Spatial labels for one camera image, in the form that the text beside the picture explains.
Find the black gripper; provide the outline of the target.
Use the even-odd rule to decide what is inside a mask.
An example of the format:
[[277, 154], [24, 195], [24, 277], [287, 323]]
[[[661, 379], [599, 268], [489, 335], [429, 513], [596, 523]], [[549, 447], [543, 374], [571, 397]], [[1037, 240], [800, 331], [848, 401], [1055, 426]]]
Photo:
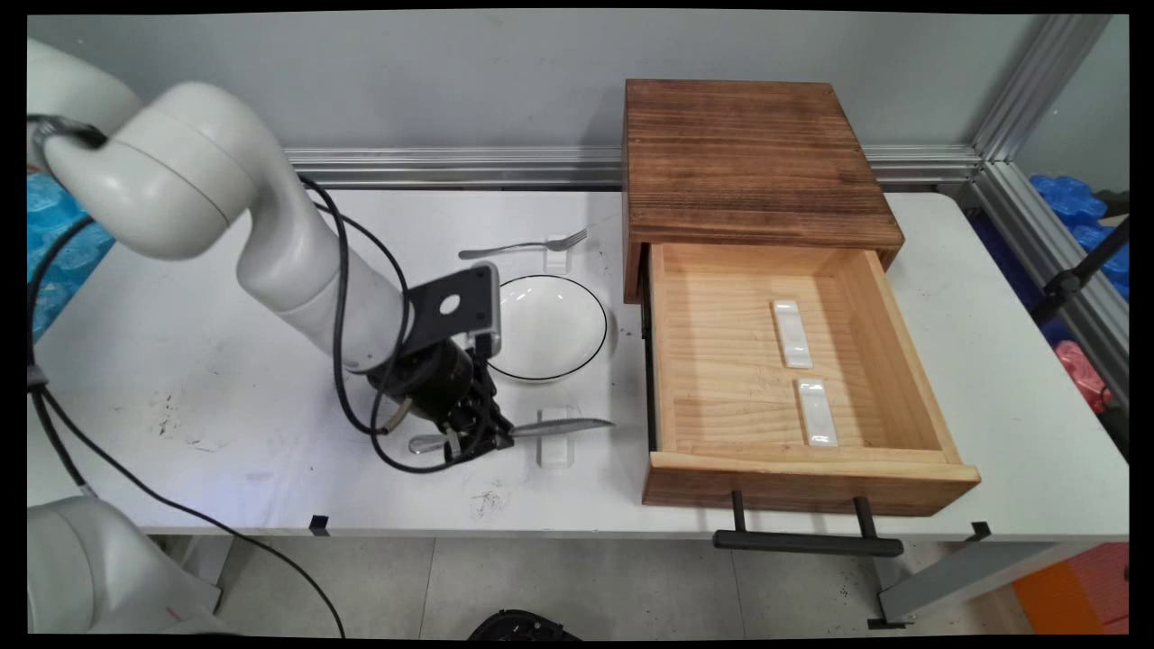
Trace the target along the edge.
[[512, 443], [514, 424], [496, 402], [496, 386], [488, 361], [477, 361], [445, 340], [400, 357], [391, 370], [370, 370], [368, 382], [396, 403], [411, 398], [409, 411], [439, 425], [445, 437], [444, 461], [470, 462], [495, 452], [495, 443]]

